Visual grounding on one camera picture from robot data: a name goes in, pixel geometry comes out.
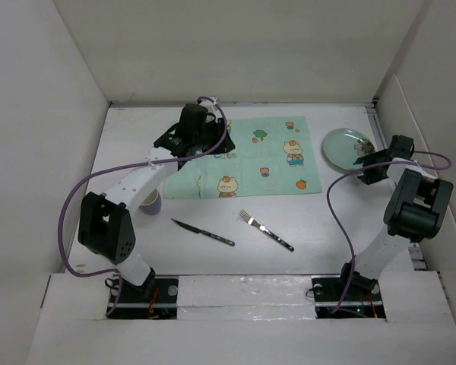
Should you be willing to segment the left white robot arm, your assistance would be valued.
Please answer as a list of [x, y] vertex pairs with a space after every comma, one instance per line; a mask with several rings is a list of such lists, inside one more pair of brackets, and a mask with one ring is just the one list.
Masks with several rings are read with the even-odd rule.
[[112, 188], [88, 192], [81, 202], [78, 242], [117, 270], [119, 282], [137, 301], [154, 294], [155, 271], [135, 250], [132, 216], [167, 178], [190, 160], [233, 150], [227, 119], [217, 101], [199, 97], [154, 143], [145, 162]]

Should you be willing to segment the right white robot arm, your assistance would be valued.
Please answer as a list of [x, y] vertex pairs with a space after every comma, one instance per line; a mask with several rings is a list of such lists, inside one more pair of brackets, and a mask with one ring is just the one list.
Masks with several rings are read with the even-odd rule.
[[414, 153], [412, 138], [394, 135], [388, 148], [356, 160], [363, 167], [358, 176], [362, 183], [390, 179], [395, 188], [380, 232], [341, 269], [336, 290], [344, 299], [369, 293], [403, 249], [410, 243], [432, 239], [442, 227], [454, 185], [427, 173], [412, 159]]

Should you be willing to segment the purple ceramic mug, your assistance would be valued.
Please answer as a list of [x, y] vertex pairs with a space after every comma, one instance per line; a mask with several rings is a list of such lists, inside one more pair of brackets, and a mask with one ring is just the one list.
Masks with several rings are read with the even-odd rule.
[[150, 216], [159, 214], [161, 208], [162, 198], [158, 189], [153, 190], [139, 206], [140, 211]]

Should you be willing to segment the green cartoon print cloth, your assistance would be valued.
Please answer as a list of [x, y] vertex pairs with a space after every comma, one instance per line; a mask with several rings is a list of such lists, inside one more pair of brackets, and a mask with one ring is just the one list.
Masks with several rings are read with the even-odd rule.
[[165, 181], [167, 199], [305, 195], [321, 192], [304, 116], [230, 119], [231, 152], [188, 162]]

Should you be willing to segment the green floral plate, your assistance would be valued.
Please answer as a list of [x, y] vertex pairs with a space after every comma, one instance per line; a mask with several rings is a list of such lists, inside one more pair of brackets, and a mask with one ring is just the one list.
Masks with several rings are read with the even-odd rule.
[[375, 153], [375, 145], [362, 132], [341, 128], [329, 132], [323, 142], [322, 151], [326, 160], [341, 170], [357, 170], [361, 157]]

